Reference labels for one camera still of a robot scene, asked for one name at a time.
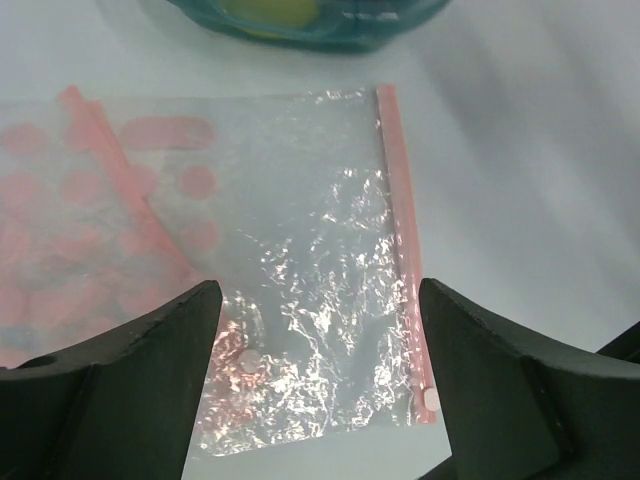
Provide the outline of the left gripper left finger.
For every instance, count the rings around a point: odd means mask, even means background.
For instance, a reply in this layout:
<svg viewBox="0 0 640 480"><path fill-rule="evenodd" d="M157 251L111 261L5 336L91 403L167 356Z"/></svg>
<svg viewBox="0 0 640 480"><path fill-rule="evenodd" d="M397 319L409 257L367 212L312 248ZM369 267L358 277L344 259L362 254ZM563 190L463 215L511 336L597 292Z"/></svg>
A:
<svg viewBox="0 0 640 480"><path fill-rule="evenodd" d="M204 281L156 310L1 370L4 479L179 479L222 293Z"/></svg>

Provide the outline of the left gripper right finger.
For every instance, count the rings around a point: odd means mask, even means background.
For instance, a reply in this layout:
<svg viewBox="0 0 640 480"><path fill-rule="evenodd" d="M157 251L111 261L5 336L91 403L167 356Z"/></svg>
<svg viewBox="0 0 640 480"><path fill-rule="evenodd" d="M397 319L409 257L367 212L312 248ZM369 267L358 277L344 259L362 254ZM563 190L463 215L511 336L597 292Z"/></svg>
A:
<svg viewBox="0 0 640 480"><path fill-rule="evenodd" d="M595 352L426 278L422 325L451 448L432 479L635 479L639 330Z"/></svg>

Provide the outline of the clear zip bag pink zipper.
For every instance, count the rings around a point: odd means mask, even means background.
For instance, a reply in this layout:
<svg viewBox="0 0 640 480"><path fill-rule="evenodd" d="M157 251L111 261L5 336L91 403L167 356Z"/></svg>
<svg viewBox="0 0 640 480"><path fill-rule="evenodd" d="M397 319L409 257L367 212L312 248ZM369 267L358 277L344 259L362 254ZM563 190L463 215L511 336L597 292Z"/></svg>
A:
<svg viewBox="0 0 640 480"><path fill-rule="evenodd" d="M194 118L191 139L214 135L151 159L154 209L224 295L196 455L432 423L395 88L163 99L151 111Z"/></svg>

